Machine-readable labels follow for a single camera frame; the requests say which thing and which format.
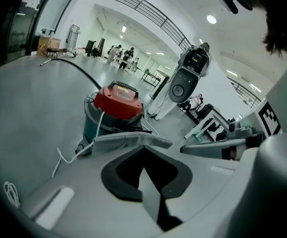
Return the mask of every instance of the white cable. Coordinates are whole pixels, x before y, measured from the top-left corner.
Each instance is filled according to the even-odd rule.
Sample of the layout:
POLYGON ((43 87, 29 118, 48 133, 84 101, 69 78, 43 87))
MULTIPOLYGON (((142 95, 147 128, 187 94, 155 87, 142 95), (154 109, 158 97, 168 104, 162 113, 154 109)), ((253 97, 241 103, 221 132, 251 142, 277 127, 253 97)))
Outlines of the white cable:
POLYGON ((16 208, 20 207, 20 201, 18 196, 18 191, 13 183, 6 181, 3 185, 3 189, 9 202, 16 208))
MULTIPOLYGON (((103 120, 103 117, 104 117, 104 114, 105 112, 102 112, 102 115, 100 116, 100 119, 99 119, 99 123, 98 123, 98 126, 97 126, 97 132, 96 132, 96 137, 98 137, 98 134, 99 134, 99 129, 100 129, 100 125, 102 124, 102 120, 103 120)), ((60 164, 60 161, 61 160, 64 160, 67 164, 72 164, 73 161, 79 156, 81 155, 83 152, 85 152, 87 149, 89 149, 90 147, 92 147, 92 145, 94 144, 94 142, 91 142, 88 146, 86 146, 83 150, 81 150, 79 153, 77 153, 74 158, 72 158, 70 161, 68 161, 62 154, 61 150, 58 148, 57 149, 57 152, 59 154, 59 160, 58 160, 58 163, 57 165, 55 166, 55 169, 52 173, 52 177, 54 177, 57 169, 58 169, 58 166, 60 164)))
POLYGON ((52 173, 52 177, 54 177, 54 175, 55 175, 55 173, 56 173, 56 170, 58 169, 58 166, 59 166, 61 160, 64 160, 67 164, 72 164, 73 161, 74 161, 79 155, 81 155, 81 154, 82 154, 83 152, 85 152, 87 149, 89 149, 90 147, 92 147, 93 144, 94 144, 94 142, 91 142, 91 143, 90 143, 89 145, 87 145, 83 150, 81 150, 79 153, 77 153, 70 161, 68 161, 68 160, 63 156, 61 150, 58 148, 58 149, 57 149, 57 152, 58 152, 58 154, 59 154, 60 157, 59 157, 59 161, 58 161, 58 163, 57 163, 57 165, 56 165, 56 167, 55 167, 55 169, 54 169, 54 171, 53 171, 53 173, 52 173))
POLYGON ((144 126, 143 124, 142 124, 142 127, 144 127, 146 130, 149 130, 146 126, 144 126))
POLYGON ((98 135, 99 135, 99 129, 100 129, 100 125, 102 124, 102 120, 103 120, 104 114, 105 114, 105 112, 102 112, 102 115, 100 116, 99 124, 98 124, 98 127, 97 127, 97 132, 96 132, 96 137, 98 137, 98 135))
MULTIPOLYGON (((147 103, 147 102, 145 102, 144 100, 142 100, 141 98, 140 98, 140 100, 143 102, 143 103, 145 103, 148 107, 150 107, 150 104, 149 103, 147 103)), ((146 108, 145 110, 143 109, 143 111, 144 111, 144 120, 145 120, 145 122, 152 128, 152 130, 154 130, 155 131, 155 133, 159 136, 159 134, 158 134, 158 132, 151 126, 151 124, 149 124, 149 122, 147 121, 147 109, 148 108, 146 108)))

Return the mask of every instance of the ceiling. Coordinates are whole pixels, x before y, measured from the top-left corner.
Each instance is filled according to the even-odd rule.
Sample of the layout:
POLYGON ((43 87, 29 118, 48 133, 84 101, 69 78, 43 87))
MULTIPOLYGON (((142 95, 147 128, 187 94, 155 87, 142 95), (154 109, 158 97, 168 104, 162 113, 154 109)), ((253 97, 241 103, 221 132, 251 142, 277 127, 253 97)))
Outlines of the ceiling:
POLYGON ((283 59, 277 54, 270 55, 262 44, 267 32, 265 12, 248 11, 240 6, 238 14, 224 9, 219 0, 176 0, 190 16, 197 29, 195 45, 199 39, 211 46, 211 55, 225 74, 251 90, 249 84, 256 85, 262 93, 254 92, 263 98, 287 68, 287 55, 283 59), (210 24, 206 17, 216 17, 217 23, 210 24), (227 73, 227 69, 238 74, 238 78, 227 73))
POLYGON ((178 55, 147 28, 117 11, 103 7, 98 7, 98 10, 103 13, 106 30, 111 34, 117 37, 122 34, 125 41, 142 52, 151 52, 148 56, 160 65, 173 69, 177 66, 178 55), (127 27, 125 33, 121 31, 123 26, 127 27), (164 52, 165 55, 158 55, 156 52, 164 52))

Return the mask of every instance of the black circular sensor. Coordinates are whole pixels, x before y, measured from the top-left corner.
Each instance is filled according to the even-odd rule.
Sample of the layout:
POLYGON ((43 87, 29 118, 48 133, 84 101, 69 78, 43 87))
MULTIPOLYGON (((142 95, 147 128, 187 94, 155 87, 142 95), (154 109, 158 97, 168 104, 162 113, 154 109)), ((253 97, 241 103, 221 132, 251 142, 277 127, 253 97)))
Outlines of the black circular sensor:
POLYGON ((176 96, 176 97, 180 97, 182 96, 184 93, 184 88, 180 85, 176 85, 175 87, 173 87, 173 94, 176 96))
POLYGON ((234 123, 229 124, 229 131, 234 132, 235 126, 234 123))

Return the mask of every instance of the railing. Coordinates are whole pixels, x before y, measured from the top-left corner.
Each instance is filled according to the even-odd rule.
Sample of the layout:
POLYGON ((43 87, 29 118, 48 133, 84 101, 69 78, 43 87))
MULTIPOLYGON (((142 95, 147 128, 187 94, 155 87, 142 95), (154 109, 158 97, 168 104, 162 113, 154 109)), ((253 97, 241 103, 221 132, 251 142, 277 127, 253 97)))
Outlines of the railing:
POLYGON ((259 105, 261 100, 253 95, 251 92, 249 92, 246 88, 244 88, 242 85, 238 84, 237 82, 233 81, 231 78, 229 78, 231 81, 232 86, 236 90, 236 92, 239 94, 239 98, 251 109, 254 109, 256 106, 259 105))
POLYGON ((118 1, 142 15, 149 18, 153 23, 158 25, 163 31, 169 35, 172 40, 182 49, 186 50, 191 46, 181 30, 171 21, 163 12, 146 0, 115 0, 118 1))

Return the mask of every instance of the person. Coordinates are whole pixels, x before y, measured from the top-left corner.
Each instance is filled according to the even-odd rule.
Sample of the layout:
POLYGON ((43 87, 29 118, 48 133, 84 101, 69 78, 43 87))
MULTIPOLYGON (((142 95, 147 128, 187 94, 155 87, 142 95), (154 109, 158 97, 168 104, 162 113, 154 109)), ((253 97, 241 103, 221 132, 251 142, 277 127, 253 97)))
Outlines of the person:
POLYGON ((118 54, 118 57, 119 57, 119 58, 121 58, 122 53, 123 53, 123 49, 122 49, 122 50, 120 50, 120 52, 119 52, 119 54, 118 54))
POLYGON ((139 58, 136 58, 136 59, 132 62, 132 64, 133 64, 133 66, 132 66, 132 68, 131 68, 132 71, 136 71, 136 70, 137 70, 138 62, 139 62, 139 58))
POLYGON ((97 44, 97 42, 94 41, 94 45, 92 47, 92 56, 95 58, 99 56, 99 49, 97 48, 96 44, 97 44))
MULTIPOLYGON (((202 48, 206 54, 209 57, 209 61, 206 63, 202 70, 202 75, 201 77, 205 77, 208 75, 208 69, 211 64, 211 56, 209 55, 209 48, 210 46, 208 45, 207 42, 204 42, 199 46, 202 48)), ((180 60, 178 61, 178 64, 180 64, 181 59, 185 57, 185 54, 188 52, 188 49, 186 49, 180 56, 180 60)), ((166 85, 163 87, 163 89, 159 92, 155 100, 152 102, 148 109, 148 115, 155 120, 160 120, 162 119, 168 112, 170 112, 177 103, 173 102, 170 97, 169 97, 169 90, 170 90, 170 85, 173 77, 175 76, 176 72, 178 71, 178 67, 175 69, 172 77, 168 80, 166 85)))
MULTIPOLYGON (((123 60, 124 61, 128 61, 129 58, 133 57, 133 53, 134 53, 134 48, 131 48, 130 50, 127 50, 126 52, 124 52, 124 56, 123 56, 123 60)), ((125 69, 125 67, 127 66, 127 64, 125 62, 122 62, 119 66, 119 69, 125 69)))
POLYGON ((110 54, 110 50, 112 50, 113 47, 114 47, 114 45, 112 45, 112 46, 110 47, 110 49, 108 50, 108 52, 107 52, 108 55, 110 54))
POLYGON ((108 56, 108 59, 107 59, 107 63, 108 64, 111 64, 112 61, 114 61, 114 58, 115 58, 115 55, 119 53, 121 49, 121 45, 119 46, 113 46, 110 51, 109 51, 109 56, 108 56))
POLYGON ((186 111, 189 111, 190 109, 194 109, 197 106, 202 104, 202 94, 199 94, 198 96, 195 97, 190 97, 189 100, 185 101, 183 104, 181 104, 181 108, 179 110, 183 111, 186 113, 186 111))

